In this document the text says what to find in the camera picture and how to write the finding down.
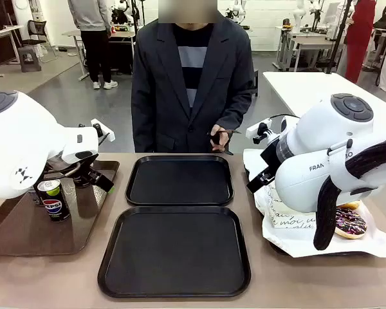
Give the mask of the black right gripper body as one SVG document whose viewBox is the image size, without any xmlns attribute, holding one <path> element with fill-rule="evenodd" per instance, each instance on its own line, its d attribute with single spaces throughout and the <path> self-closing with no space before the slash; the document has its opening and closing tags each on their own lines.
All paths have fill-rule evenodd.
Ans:
<svg viewBox="0 0 386 309">
<path fill-rule="evenodd" d="M 267 168 L 265 168 L 264 172 L 268 173 L 270 176 L 275 176 L 277 169 L 280 166 L 280 160 L 276 154 L 278 143 L 278 140 L 270 142 L 267 145 L 266 149 L 261 153 L 261 158 L 268 165 Z"/>
</svg>

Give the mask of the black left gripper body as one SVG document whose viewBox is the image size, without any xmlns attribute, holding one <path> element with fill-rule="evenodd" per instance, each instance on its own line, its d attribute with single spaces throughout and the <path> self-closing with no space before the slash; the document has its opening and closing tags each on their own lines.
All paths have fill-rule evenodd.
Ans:
<svg viewBox="0 0 386 309">
<path fill-rule="evenodd" d="M 71 179 L 77 188 L 85 188 L 96 185 L 100 178 L 100 172 L 93 168 L 95 159 L 85 159 L 79 162 L 78 169 L 71 174 Z"/>
</svg>

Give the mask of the metal tongs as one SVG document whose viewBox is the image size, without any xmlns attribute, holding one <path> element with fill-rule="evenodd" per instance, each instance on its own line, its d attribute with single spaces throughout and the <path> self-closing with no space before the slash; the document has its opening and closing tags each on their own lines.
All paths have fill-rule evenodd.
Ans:
<svg viewBox="0 0 386 309">
<path fill-rule="evenodd" d="M 220 131 L 216 132 L 215 135 L 211 135 L 211 132 L 208 132 L 207 136 L 211 139 L 211 141 L 215 145 L 219 145 L 219 141 L 220 141 L 220 136 L 219 135 L 222 134 L 222 133 L 226 133 L 230 138 L 232 137 L 232 135 L 241 134 L 241 132 L 239 132 L 237 130 L 227 129 L 227 130 L 220 130 Z M 229 143 L 227 142 L 226 145 L 225 145 L 223 153 L 227 154 L 227 155 L 233 155 L 233 153 L 228 149 L 228 145 L 229 145 Z"/>
</svg>

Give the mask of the glazed donut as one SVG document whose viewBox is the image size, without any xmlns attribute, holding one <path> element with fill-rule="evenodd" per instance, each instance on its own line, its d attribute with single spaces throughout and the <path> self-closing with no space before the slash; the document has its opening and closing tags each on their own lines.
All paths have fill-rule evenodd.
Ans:
<svg viewBox="0 0 386 309">
<path fill-rule="evenodd" d="M 349 209 L 349 210 L 355 211 L 360 207 L 361 204 L 362 204 L 361 201 L 353 201 L 350 203 L 345 203 L 345 204 L 339 205 L 337 208 L 338 209 Z"/>
</svg>

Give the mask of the person's right forearm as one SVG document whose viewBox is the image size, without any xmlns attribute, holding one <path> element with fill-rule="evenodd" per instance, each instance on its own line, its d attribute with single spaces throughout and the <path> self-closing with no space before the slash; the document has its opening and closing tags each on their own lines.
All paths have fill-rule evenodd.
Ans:
<svg viewBox="0 0 386 309">
<path fill-rule="evenodd" d="M 155 102 L 145 93 L 134 92 L 131 99 L 134 149 L 137 153 L 155 150 Z"/>
</svg>

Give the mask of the person's left forearm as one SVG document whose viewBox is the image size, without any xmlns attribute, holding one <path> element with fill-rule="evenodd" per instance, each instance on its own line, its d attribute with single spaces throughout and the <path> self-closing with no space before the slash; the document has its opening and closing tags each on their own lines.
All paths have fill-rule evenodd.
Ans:
<svg viewBox="0 0 386 309">
<path fill-rule="evenodd" d="M 252 87 L 233 89 L 228 93 L 225 108 L 216 124 L 223 129 L 237 129 L 252 104 Z"/>
</svg>

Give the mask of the person's left hand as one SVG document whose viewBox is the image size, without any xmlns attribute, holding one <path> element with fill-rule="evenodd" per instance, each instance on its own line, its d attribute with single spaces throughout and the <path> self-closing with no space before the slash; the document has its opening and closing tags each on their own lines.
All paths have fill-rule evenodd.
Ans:
<svg viewBox="0 0 386 309">
<path fill-rule="evenodd" d="M 220 131 L 220 130 L 225 130 L 225 129 L 223 127 L 215 124 L 211 130 L 211 135 L 215 135 L 215 133 Z M 226 143 L 229 142 L 230 137 L 226 133 L 222 133 L 219 136 L 220 136 L 219 145 L 215 145 L 211 140 L 210 140 L 210 143 L 212 145 L 213 151 L 223 152 Z"/>
</svg>

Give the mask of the white printed paper box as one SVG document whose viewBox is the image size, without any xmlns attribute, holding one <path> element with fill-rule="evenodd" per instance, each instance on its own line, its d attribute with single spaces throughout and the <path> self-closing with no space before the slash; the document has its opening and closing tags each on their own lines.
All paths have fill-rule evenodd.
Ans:
<svg viewBox="0 0 386 309">
<path fill-rule="evenodd" d="M 313 229 L 316 227 L 314 213 L 301 213 L 287 207 L 279 198 L 275 182 L 268 186 L 266 212 L 276 229 Z"/>
</svg>

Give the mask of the black square serving tray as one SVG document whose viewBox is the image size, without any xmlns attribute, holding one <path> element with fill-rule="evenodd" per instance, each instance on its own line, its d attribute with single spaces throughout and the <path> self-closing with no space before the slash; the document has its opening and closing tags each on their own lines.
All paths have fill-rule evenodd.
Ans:
<svg viewBox="0 0 386 309">
<path fill-rule="evenodd" d="M 235 297 L 251 280 L 228 207 L 133 207 L 113 227 L 97 281 L 112 298 Z"/>
<path fill-rule="evenodd" d="M 234 187 L 220 156 L 148 155 L 135 161 L 125 197 L 134 206 L 223 206 Z"/>
</svg>

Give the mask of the white table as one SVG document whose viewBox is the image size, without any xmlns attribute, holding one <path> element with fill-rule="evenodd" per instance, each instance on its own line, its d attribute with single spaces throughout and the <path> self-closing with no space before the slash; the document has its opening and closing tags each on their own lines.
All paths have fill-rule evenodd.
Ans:
<svg viewBox="0 0 386 309">
<path fill-rule="evenodd" d="M 370 104 L 375 121 L 386 121 L 386 102 L 336 73 L 265 71 L 264 78 L 286 107 L 303 115 L 319 100 L 335 93 L 350 93 Z"/>
</svg>

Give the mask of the chocolate sprinkled donut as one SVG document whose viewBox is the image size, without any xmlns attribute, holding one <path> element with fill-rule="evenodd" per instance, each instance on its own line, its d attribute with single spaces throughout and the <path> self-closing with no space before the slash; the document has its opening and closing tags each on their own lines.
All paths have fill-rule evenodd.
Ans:
<svg viewBox="0 0 386 309">
<path fill-rule="evenodd" d="M 367 232 L 366 221 L 354 210 L 337 208 L 335 233 L 347 239 L 362 238 Z"/>
</svg>

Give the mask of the person in dark blazer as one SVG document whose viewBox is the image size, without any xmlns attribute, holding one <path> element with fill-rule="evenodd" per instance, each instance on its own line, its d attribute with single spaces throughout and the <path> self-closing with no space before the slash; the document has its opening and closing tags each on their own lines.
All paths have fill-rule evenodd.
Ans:
<svg viewBox="0 0 386 309">
<path fill-rule="evenodd" d="M 132 94 L 155 102 L 153 153 L 222 153 L 207 133 L 228 93 L 254 79 L 250 38 L 217 0 L 160 0 L 158 18 L 137 33 Z"/>
</svg>

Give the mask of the white paper sheet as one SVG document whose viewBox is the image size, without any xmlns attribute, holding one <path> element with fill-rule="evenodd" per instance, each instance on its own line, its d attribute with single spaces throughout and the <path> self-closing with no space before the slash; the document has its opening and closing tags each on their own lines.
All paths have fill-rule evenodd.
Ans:
<svg viewBox="0 0 386 309">
<path fill-rule="evenodd" d="M 316 217 L 319 190 L 328 176 L 329 157 L 327 152 L 322 150 L 288 158 L 279 167 L 272 182 L 275 182 L 279 198 L 287 207 L 301 213 L 314 213 Z M 317 250 L 313 244 L 317 223 L 313 229 L 276 229 L 273 226 L 266 212 L 268 186 L 269 184 L 253 194 L 257 209 L 264 215 L 262 235 L 291 257 L 363 252 L 386 258 L 386 233 L 377 228 L 371 212 L 361 197 L 354 198 L 343 193 L 337 202 L 339 204 L 362 202 L 356 212 L 366 221 L 365 235 L 359 239 L 347 239 L 333 234 L 329 246 L 325 250 Z"/>
</svg>

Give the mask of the white-legged background desk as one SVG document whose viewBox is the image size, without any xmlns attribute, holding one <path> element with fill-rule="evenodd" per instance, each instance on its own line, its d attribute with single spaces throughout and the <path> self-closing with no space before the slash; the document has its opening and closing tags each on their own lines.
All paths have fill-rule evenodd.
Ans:
<svg viewBox="0 0 386 309">
<path fill-rule="evenodd" d="M 279 43 L 272 64 L 279 71 L 312 70 L 317 66 L 317 61 L 331 64 L 337 35 L 335 39 L 330 39 L 323 33 L 294 33 L 293 30 L 280 26 L 277 29 L 280 30 Z"/>
</svg>

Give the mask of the grey plastic stool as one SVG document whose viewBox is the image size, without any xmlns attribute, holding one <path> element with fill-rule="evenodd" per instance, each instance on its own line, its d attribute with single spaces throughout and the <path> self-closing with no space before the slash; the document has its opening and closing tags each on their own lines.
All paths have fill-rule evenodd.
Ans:
<svg viewBox="0 0 386 309">
<path fill-rule="evenodd" d="M 17 49 L 21 71 L 23 73 L 42 71 L 39 59 L 32 46 L 24 46 Z"/>
</svg>

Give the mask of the black stand pole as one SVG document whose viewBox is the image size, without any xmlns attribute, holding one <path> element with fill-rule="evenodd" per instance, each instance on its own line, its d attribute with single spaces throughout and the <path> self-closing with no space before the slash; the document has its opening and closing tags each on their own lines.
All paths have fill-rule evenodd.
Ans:
<svg viewBox="0 0 386 309">
<path fill-rule="evenodd" d="M 354 0 L 340 0 L 336 7 L 335 19 L 329 27 L 327 34 L 328 41 L 332 42 L 331 56 L 325 69 L 326 74 L 330 74 L 335 63 L 336 55 L 344 34 L 347 18 L 352 12 Z"/>
</svg>

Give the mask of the grey background workbench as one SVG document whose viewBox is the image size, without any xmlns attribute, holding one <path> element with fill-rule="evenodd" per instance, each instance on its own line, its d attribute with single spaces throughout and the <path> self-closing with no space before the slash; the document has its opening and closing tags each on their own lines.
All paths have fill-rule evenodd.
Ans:
<svg viewBox="0 0 386 309">
<path fill-rule="evenodd" d="M 84 66 L 86 61 L 86 49 L 82 44 L 82 39 L 79 30 L 72 30 L 62 34 L 62 36 L 70 37 L 75 43 L 75 50 L 79 59 L 81 76 L 78 78 L 79 81 L 85 80 L 89 76 L 87 68 Z M 111 44 L 122 44 L 129 45 L 131 49 L 131 57 L 134 58 L 134 45 L 136 34 L 134 32 L 116 32 L 112 34 L 109 42 Z"/>
</svg>

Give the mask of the person in grey hoodie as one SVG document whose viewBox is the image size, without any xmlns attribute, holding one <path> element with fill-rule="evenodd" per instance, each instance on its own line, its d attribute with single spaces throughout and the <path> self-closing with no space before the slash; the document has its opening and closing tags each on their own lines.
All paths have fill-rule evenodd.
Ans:
<svg viewBox="0 0 386 309">
<path fill-rule="evenodd" d="M 113 89 L 109 38 L 111 23 L 105 0 L 67 0 L 75 26 L 86 50 L 86 63 L 94 89 Z"/>
</svg>

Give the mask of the person in red apron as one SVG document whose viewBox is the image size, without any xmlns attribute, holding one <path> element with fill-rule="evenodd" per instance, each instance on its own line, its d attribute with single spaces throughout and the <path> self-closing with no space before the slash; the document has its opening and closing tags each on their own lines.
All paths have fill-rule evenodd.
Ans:
<svg viewBox="0 0 386 309">
<path fill-rule="evenodd" d="M 347 64 L 344 77 L 357 83 L 371 38 L 376 0 L 358 0 L 345 36 Z"/>
</svg>

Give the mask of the black office chair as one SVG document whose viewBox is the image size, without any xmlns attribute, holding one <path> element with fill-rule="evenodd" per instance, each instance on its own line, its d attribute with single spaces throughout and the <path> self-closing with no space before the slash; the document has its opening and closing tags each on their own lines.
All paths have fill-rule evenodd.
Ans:
<svg viewBox="0 0 386 309">
<path fill-rule="evenodd" d="M 33 47 L 42 63 L 57 59 L 55 48 L 51 45 L 46 32 L 46 21 L 27 22 L 28 38 L 22 40 L 23 46 Z"/>
</svg>

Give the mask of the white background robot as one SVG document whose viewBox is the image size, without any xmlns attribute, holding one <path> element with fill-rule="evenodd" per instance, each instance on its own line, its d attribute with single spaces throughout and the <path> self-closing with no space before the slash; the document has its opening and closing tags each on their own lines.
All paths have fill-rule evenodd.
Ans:
<svg viewBox="0 0 386 309">
<path fill-rule="evenodd" d="M 237 24 L 241 24 L 246 17 L 246 3 L 247 0 L 234 0 L 234 3 L 226 9 L 225 17 Z"/>
</svg>

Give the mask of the wooden desk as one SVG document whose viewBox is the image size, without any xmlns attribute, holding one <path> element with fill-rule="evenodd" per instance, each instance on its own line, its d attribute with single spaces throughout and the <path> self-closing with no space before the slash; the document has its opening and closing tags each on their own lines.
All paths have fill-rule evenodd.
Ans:
<svg viewBox="0 0 386 309">
<path fill-rule="evenodd" d="M 21 28 L 20 25 L 7 25 L 0 30 L 0 66 L 5 64 L 20 65 L 16 38 L 17 32 Z"/>
</svg>

